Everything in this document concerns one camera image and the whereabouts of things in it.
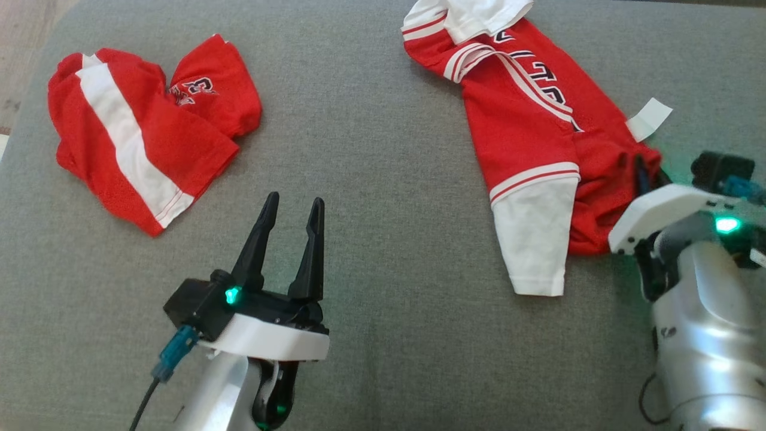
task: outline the green led light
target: green led light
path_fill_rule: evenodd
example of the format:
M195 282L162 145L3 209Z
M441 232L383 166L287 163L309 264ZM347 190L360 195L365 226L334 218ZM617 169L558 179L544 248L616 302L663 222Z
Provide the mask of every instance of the green led light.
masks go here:
M237 301L239 301L240 292L242 292L242 287L240 286L234 286L233 288L227 290L226 302L228 304L234 305Z
M732 233L742 226L742 222L734 217L721 217L715 219L715 230L719 233Z

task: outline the clothing label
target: clothing label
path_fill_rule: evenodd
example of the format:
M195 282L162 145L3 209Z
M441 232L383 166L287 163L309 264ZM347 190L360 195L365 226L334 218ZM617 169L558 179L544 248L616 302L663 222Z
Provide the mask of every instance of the clothing label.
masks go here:
M633 134L633 138L636 142L641 142L646 138L652 136L665 119L673 112L673 109L661 104L657 99L652 97L641 111L633 118L629 119L626 124L627 128Z

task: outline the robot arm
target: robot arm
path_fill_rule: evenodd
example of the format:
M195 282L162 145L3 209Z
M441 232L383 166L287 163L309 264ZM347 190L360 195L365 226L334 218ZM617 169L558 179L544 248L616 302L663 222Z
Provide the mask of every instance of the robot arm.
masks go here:
M731 254L741 241L727 238L733 225L717 231L713 215L741 202L712 192L732 174L722 169L726 160L737 158L706 153L696 162L695 184L709 190L676 184L647 190L609 236L612 252L636 258L644 296L653 303L656 375L673 430L766 429L758 319L739 277L745 262L735 263Z
M179 431L258 431L281 426L293 406L299 363L324 360L329 330L322 324L324 202L315 199L306 250L287 295L265 291L261 269L279 195L272 192L231 273L187 279L164 310L173 324L192 327L212 349L201 382L175 419Z

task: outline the blue cable connector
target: blue cable connector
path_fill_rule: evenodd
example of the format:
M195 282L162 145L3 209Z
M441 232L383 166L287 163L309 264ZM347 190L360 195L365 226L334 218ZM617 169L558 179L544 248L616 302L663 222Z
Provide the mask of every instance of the blue cable connector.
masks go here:
M766 205L766 191L758 184L731 175L723 184L723 194L745 198L755 205Z
M154 370L152 370L152 377L162 383L167 383L178 363L181 362L181 359L187 353L192 351L197 341L199 341L199 335L193 327L188 325L181 326L168 342L168 345L159 354L159 362L154 367Z

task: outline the gray couch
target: gray couch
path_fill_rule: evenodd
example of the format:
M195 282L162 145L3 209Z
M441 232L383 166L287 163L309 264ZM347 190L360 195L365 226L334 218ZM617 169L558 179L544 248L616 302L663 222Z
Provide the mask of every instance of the gray couch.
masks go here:
M402 49L412 2L83 0L61 21L0 163L0 429L126 429L173 333L164 301L230 268L272 190L274 290L295 275L312 199L327 208L332 346L303 368L284 429L650 428L637 409L649 306L632 261L572 257L563 298L513 294L460 89ZM528 16L628 115L650 97L676 109L649 141L676 181L701 150L753 157L766 179L766 10L541 0ZM264 121L150 239L57 166L47 80L65 55L103 46L171 74L214 32L241 50ZM745 277L763 311L763 276ZM205 361L182 362L140 429L170 427ZM658 388L647 403L665 413Z

